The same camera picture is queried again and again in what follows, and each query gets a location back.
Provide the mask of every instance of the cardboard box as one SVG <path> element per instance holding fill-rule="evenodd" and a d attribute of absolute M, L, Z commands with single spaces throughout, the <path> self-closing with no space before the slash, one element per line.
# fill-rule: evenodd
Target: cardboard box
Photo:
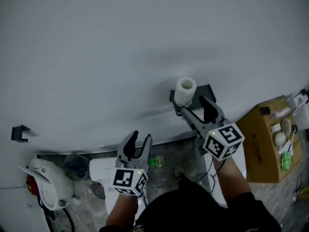
<path fill-rule="evenodd" d="M 274 145 L 275 133 L 271 127 L 280 123 L 283 118 L 272 119 L 270 114 L 263 115 L 261 108 L 269 107 L 275 112 L 288 106 L 284 96 L 261 103 L 236 124 L 245 136 L 243 143 L 246 158 L 247 180 L 256 183 L 278 183 L 282 181 L 302 159 L 302 146 L 297 134 L 293 141 L 292 166 L 288 171 L 281 169 L 281 155 L 278 147 Z M 287 116 L 294 125 L 292 114 Z"/>

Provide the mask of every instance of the paper towel holder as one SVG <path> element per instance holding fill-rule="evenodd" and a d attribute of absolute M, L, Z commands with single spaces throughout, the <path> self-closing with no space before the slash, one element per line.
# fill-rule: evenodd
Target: paper towel holder
<path fill-rule="evenodd" d="M 169 101 L 173 103 L 176 115 L 177 116 L 181 116 L 182 115 L 181 107 L 176 104 L 176 102 L 174 100 L 174 94 L 175 94 L 175 91 L 171 90 L 170 91 L 170 95 L 169 95 Z M 192 103 L 188 107 L 188 109 L 193 111 L 193 110 L 197 110 L 197 109 L 203 108 L 201 103 L 198 100 L 198 98 L 200 96 L 204 96 L 204 97 L 212 100 L 214 103 L 217 102 L 216 97 L 215 97 L 215 95 L 214 95 L 214 93 L 212 91 L 212 88 L 211 88 L 210 84 L 203 85 L 203 86 L 197 86 L 197 89 L 196 89 L 196 91 L 194 93 L 194 96 L 192 98 Z"/>
<path fill-rule="evenodd" d="M 29 131 L 30 128 L 20 125 L 17 127 L 12 128 L 12 135 L 11 135 L 11 140 L 19 142 L 19 143 L 28 143 L 27 138 L 22 138 L 23 137 L 23 131 Z"/>

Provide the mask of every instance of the black sleeve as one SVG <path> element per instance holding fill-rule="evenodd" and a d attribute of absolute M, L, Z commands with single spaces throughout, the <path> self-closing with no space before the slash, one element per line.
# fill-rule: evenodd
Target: black sleeve
<path fill-rule="evenodd" d="M 239 195 L 228 208 L 228 214 L 234 226 L 241 230 L 281 231 L 279 223 L 252 193 Z"/>
<path fill-rule="evenodd" d="M 107 226 L 101 228 L 99 232 L 127 232 L 127 230 L 116 226 Z"/>

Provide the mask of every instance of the person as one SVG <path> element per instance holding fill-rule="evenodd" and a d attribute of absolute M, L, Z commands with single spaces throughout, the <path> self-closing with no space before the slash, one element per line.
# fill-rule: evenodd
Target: person
<path fill-rule="evenodd" d="M 148 231 L 281 231 L 274 217 L 251 193 L 247 180 L 229 157 L 213 159 L 228 208 L 221 207 L 198 183 L 176 167 L 178 190 L 162 194 L 141 213 L 133 227 L 137 199 L 120 194 L 100 232 Z"/>

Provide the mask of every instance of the green object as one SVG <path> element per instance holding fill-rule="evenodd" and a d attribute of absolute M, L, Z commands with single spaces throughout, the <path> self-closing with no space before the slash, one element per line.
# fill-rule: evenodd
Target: green object
<path fill-rule="evenodd" d="M 150 166 L 155 167 L 155 159 L 150 158 Z"/>
<path fill-rule="evenodd" d="M 155 158 L 155 165 L 159 168 L 163 167 L 164 166 L 164 157 L 161 157 L 161 156 L 157 156 Z"/>
<path fill-rule="evenodd" d="M 288 171 L 288 169 L 292 166 L 292 156 L 291 152 L 284 152 L 281 157 L 281 168 L 285 171 Z"/>

